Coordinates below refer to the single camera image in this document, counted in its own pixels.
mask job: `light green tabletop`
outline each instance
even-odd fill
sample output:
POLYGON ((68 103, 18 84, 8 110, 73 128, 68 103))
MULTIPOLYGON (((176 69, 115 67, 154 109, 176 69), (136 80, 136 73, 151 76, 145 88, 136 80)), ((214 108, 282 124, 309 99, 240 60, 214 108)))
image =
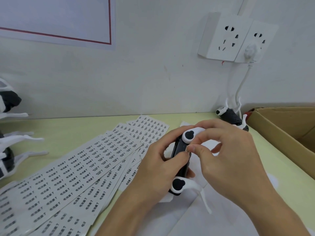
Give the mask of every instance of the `light green tabletop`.
MULTIPOLYGON (((182 121, 195 124, 204 119, 216 118, 214 113, 150 115, 169 124, 171 129, 182 121)), ((1 121, 2 133, 34 131, 34 137, 45 138, 44 142, 23 141, 11 148, 15 155, 26 151, 49 151, 45 156, 29 157, 21 163, 17 172, 0 182, 0 187, 13 180, 21 180, 50 162, 79 147, 92 138, 112 130, 117 123, 134 120, 138 116, 110 116, 87 118, 60 118, 1 121)), ((291 162, 285 155, 267 142, 257 131, 250 129, 266 171, 279 181, 278 193, 301 217, 305 225, 315 230, 315 180, 291 162)), ((102 222, 121 192, 117 192, 109 207, 98 217, 94 225, 102 222)))

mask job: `forearm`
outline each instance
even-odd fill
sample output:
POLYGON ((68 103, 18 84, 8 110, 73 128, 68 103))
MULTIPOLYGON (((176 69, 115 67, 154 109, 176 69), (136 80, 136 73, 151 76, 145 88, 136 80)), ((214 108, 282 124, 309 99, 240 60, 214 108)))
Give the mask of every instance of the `forearm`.
POLYGON ((244 207, 260 236, 310 236, 298 215, 276 191, 244 207))
POLYGON ((140 202, 137 194, 127 188, 118 198, 96 236, 132 236, 150 207, 140 202))

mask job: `power outlet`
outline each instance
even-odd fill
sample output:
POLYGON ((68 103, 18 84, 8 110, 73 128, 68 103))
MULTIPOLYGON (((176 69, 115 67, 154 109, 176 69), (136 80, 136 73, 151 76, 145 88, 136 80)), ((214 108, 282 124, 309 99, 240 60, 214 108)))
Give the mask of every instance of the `power outlet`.
POLYGON ((238 15, 209 13, 198 54, 208 59, 234 61, 252 22, 238 15))
POLYGON ((234 62, 247 63, 248 60, 244 57, 245 49, 250 44, 256 43, 261 49, 260 56, 258 57, 256 62, 259 63, 269 44, 273 40, 278 28, 278 25, 267 24, 260 21, 253 21, 234 62))

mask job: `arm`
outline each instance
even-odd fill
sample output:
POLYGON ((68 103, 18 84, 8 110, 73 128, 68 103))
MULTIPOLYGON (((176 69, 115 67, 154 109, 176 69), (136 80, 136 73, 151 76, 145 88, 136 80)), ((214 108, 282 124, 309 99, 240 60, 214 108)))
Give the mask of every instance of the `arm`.
MULTIPOLYGON (((174 129, 150 145, 133 181, 120 195, 95 236, 136 234, 145 215, 167 194, 175 175, 189 160, 187 152, 180 152, 165 161, 164 151, 184 131, 193 127, 174 129)), ((194 173, 188 170, 187 177, 194 177, 194 173)))
POLYGON ((196 127, 206 130, 187 150, 199 156, 205 179, 246 212, 260 236, 309 236, 270 183, 250 133, 219 119, 199 122, 196 127), (209 139, 220 142, 211 151, 200 145, 209 139))

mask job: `stack of sticker sheets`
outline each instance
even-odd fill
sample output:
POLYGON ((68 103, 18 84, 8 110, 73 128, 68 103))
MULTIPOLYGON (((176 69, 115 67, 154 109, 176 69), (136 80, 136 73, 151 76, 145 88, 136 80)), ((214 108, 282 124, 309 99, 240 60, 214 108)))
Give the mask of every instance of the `stack of sticker sheets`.
POLYGON ((116 190, 134 178, 169 126, 149 116, 119 123, 0 195, 0 236, 86 235, 116 190))

